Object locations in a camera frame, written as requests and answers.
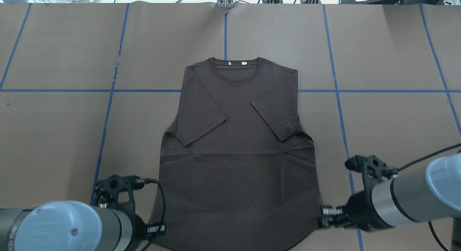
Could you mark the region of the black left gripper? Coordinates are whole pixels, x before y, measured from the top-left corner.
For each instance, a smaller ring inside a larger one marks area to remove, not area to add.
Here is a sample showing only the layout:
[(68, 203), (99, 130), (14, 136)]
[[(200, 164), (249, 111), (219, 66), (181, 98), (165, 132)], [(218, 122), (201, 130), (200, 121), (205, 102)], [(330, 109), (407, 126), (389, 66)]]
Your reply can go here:
[(153, 236), (166, 233), (165, 220), (160, 220), (153, 224), (146, 224), (138, 214), (135, 214), (131, 225), (132, 234), (130, 244), (140, 244), (142, 241), (146, 241)]

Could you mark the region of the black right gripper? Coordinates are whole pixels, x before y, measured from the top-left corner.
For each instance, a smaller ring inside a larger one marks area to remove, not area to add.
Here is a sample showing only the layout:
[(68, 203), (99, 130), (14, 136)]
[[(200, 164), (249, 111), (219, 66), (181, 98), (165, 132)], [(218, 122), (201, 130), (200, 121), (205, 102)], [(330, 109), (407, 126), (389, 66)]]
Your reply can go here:
[(321, 205), (320, 215), (319, 229), (336, 227), (366, 232), (382, 229), (382, 219), (376, 214), (366, 192), (351, 195), (345, 205), (336, 208)]

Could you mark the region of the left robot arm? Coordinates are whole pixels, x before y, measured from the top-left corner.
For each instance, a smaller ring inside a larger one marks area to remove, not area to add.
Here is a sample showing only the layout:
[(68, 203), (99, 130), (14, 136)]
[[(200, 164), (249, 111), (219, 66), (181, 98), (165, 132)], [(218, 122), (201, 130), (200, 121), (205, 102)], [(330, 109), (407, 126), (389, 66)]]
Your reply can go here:
[(135, 251), (148, 237), (166, 233), (122, 210), (79, 201), (1, 209), (2, 251)]

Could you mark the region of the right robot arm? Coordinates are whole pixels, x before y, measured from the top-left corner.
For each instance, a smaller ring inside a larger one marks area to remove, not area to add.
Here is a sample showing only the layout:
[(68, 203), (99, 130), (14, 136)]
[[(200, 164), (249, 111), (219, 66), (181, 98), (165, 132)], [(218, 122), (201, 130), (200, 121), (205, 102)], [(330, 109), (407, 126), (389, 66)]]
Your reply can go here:
[(375, 232), (446, 217), (460, 218), (460, 154), (440, 157), (426, 167), (398, 175), (376, 156), (353, 156), (345, 167), (362, 175), (364, 189), (345, 205), (321, 206), (318, 228)]

